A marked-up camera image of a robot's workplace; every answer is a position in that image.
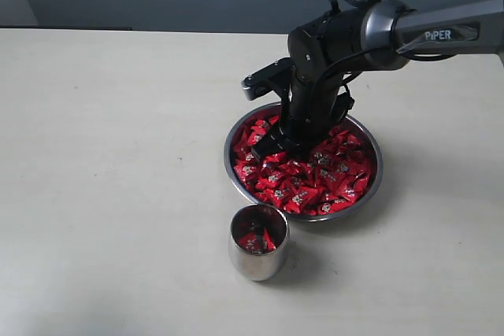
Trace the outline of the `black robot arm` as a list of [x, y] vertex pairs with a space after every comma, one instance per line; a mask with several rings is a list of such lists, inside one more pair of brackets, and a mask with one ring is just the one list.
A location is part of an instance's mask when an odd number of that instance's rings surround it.
[[466, 0], [418, 11], [397, 0], [366, 0], [329, 12], [287, 37], [288, 57], [243, 81], [249, 99], [275, 92], [279, 121], [252, 149], [257, 159], [299, 154], [325, 140], [352, 108], [349, 82], [410, 61], [502, 54], [503, 0]]

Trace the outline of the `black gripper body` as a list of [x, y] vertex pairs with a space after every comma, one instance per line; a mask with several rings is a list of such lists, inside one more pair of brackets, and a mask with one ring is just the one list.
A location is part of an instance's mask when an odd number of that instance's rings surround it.
[[282, 147], [311, 147], [325, 140], [354, 105], [348, 83], [353, 75], [330, 75], [316, 84], [294, 72], [291, 95], [282, 105], [278, 126]]

